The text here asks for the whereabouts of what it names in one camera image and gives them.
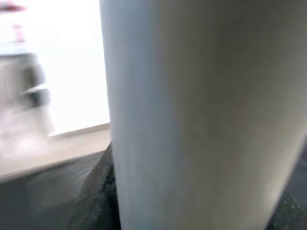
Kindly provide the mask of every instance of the dark floor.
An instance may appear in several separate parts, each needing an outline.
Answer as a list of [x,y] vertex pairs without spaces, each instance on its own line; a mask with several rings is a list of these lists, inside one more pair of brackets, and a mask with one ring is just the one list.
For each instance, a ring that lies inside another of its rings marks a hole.
[[0,230],[64,230],[67,214],[101,155],[0,184]]

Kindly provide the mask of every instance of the black mat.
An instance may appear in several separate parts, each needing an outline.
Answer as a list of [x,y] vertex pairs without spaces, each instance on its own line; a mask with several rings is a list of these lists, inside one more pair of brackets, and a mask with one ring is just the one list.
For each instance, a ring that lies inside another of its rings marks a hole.
[[64,230],[81,186],[101,156],[91,154],[0,184],[0,230]]

